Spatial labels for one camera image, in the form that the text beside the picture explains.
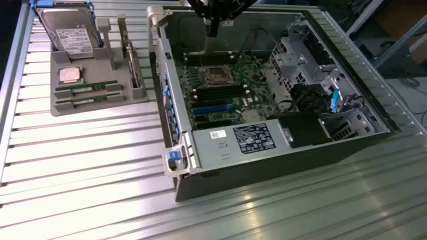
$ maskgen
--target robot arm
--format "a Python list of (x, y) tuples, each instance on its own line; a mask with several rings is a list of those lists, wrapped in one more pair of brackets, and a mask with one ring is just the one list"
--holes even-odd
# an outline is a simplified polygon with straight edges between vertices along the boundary
[(256, 0), (187, 0), (200, 18), (204, 18), (207, 36), (215, 38), (220, 21), (235, 19)]

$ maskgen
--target ram module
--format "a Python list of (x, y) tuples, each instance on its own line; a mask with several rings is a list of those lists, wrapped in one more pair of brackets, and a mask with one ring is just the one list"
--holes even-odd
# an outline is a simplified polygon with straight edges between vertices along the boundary
[(105, 89), (107, 84), (116, 84), (117, 81), (101, 81), (96, 83), (84, 83), (79, 85), (71, 85), (71, 86), (60, 86), (55, 88), (55, 91), (61, 90), (71, 90), (72, 93), (83, 93), (83, 92), (91, 92), (91, 91), (99, 91)]
[(91, 104), (91, 103), (97, 103), (101, 101), (107, 101), (107, 97), (108, 96), (115, 96), (119, 95), (120, 92), (112, 92), (112, 93), (107, 93), (104, 95), (97, 95), (97, 96), (88, 96), (88, 97), (81, 97), (81, 98), (76, 98), (76, 99), (69, 99), (69, 100), (61, 100), (61, 101), (56, 101), (57, 104), (63, 104), (63, 103), (72, 103), (72, 105), (80, 105), (80, 104)]

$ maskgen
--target hard drive label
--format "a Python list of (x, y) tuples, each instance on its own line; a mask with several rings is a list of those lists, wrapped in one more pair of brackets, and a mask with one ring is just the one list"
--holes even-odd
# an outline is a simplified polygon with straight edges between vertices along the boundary
[(92, 52), (92, 44), (85, 28), (57, 29), (60, 43), (68, 54), (81, 54)]

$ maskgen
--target metal workbench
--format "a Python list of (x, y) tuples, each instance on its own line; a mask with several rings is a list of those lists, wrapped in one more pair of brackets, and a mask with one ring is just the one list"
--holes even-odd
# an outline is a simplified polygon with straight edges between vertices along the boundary
[(422, 239), (427, 237), (426, 131), (331, 16), (311, 11), (402, 132), (335, 165), (176, 203), (148, 60), (148, 4), (95, 0), (126, 14), (150, 102), (53, 117), (49, 39), (24, 5), (0, 92), (1, 240)]

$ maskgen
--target cpu socket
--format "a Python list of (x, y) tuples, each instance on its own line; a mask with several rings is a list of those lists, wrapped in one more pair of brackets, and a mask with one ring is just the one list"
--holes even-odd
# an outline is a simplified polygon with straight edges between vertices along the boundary
[(235, 83), (232, 71), (227, 65), (206, 66), (200, 68), (210, 87), (230, 85)]

